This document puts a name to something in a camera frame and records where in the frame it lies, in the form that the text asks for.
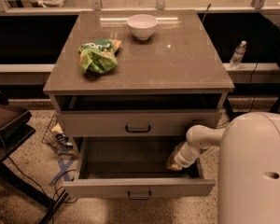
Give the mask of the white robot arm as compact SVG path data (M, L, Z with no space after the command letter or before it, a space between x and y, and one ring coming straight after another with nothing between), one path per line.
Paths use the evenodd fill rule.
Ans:
M221 129L195 125L166 166L180 171L219 148L217 224L280 224L280 114L250 112Z

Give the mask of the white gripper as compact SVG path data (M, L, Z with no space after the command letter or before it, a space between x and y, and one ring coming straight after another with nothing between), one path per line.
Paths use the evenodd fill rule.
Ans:
M190 167L199 158L199 149L188 144L179 143L169 156L166 166L171 171L181 171Z

